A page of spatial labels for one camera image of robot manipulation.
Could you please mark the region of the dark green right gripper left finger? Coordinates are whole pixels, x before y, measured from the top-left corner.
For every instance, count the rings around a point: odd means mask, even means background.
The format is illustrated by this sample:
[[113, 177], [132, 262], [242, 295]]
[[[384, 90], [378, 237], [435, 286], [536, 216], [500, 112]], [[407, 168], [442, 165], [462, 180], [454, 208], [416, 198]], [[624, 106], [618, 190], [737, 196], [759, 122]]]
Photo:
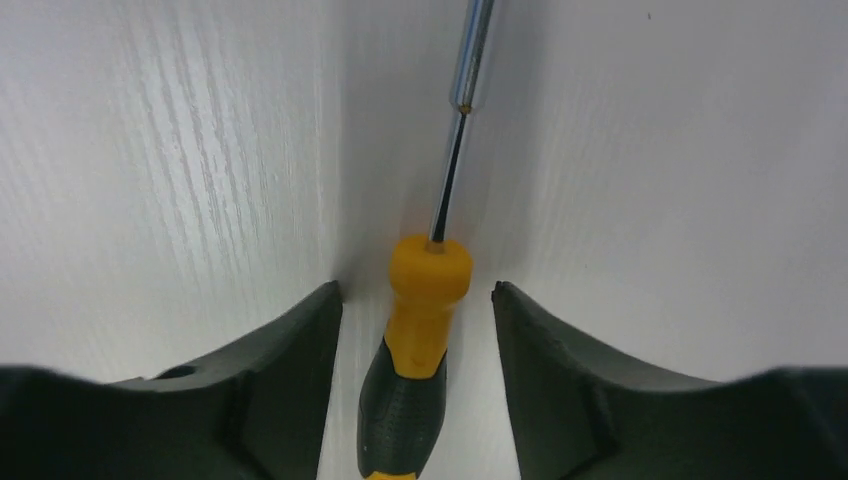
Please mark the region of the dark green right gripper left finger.
[[313, 479], [338, 344], [336, 282], [151, 378], [1, 370], [5, 479]]

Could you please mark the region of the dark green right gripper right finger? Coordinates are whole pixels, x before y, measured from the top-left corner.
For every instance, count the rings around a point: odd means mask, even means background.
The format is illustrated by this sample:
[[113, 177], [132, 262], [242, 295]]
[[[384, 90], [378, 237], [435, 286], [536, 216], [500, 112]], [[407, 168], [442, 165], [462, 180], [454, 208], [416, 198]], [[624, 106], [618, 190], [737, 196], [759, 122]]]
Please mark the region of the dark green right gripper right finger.
[[516, 285], [491, 300], [524, 479], [843, 479], [847, 371], [783, 367], [729, 382], [625, 354]]

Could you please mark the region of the yellow and black screwdriver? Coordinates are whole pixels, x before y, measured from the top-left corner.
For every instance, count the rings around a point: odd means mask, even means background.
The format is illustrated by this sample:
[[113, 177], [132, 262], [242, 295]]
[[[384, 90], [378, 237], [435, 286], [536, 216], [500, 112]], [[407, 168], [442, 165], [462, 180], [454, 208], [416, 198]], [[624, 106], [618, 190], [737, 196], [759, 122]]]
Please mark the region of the yellow and black screwdriver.
[[470, 253], [448, 239], [446, 229], [470, 118], [481, 98], [495, 6], [472, 1], [467, 9], [451, 89], [453, 125], [430, 229], [403, 238], [392, 252], [393, 304], [358, 403], [357, 465], [364, 479], [419, 478], [443, 426], [451, 326], [473, 271]]

